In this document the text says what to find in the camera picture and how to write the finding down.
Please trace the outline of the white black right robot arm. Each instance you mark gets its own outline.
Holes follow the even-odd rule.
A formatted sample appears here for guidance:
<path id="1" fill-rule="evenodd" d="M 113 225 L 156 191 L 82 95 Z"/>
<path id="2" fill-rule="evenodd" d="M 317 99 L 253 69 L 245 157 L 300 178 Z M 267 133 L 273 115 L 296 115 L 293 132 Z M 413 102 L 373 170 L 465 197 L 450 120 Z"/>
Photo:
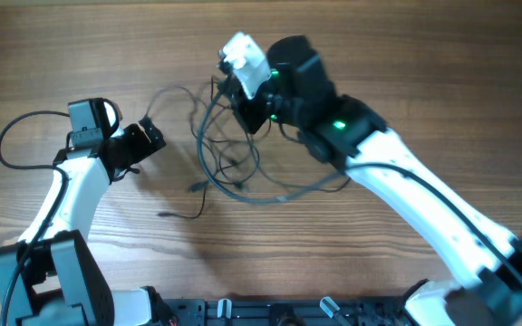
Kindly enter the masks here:
<path id="1" fill-rule="evenodd" d="M 419 325 L 511 325 L 522 317 L 522 237 L 481 214 L 436 177 L 363 101 L 339 94 L 302 35 L 268 50 L 235 34 L 219 52 L 233 75 L 237 120 L 296 127 L 318 161 L 369 189 L 439 255 L 451 277 L 416 285 L 403 303 Z"/>

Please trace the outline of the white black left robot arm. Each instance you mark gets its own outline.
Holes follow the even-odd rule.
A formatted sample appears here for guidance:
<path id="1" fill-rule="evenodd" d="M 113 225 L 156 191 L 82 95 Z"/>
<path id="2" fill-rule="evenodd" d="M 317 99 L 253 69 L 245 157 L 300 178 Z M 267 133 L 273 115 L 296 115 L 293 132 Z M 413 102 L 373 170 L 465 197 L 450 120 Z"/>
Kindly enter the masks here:
<path id="1" fill-rule="evenodd" d="M 113 291 L 87 245 L 108 187 L 165 147 L 149 116 L 126 128 L 116 103 L 69 103 L 66 145 L 47 169 L 53 183 L 15 244 L 0 247 L 2 325 L 175 325 L 175 312 L 151 286 Z"/>

